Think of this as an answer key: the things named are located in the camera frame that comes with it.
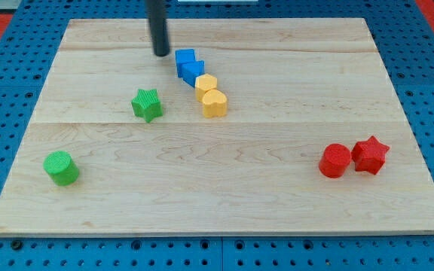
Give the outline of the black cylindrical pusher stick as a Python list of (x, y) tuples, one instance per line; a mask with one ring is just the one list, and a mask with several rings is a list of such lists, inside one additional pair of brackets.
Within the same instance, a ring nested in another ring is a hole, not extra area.
[(164, 1), (145, 0), (145, 7), (154, 55), (167, 56), (170, 53), (170, 42)]

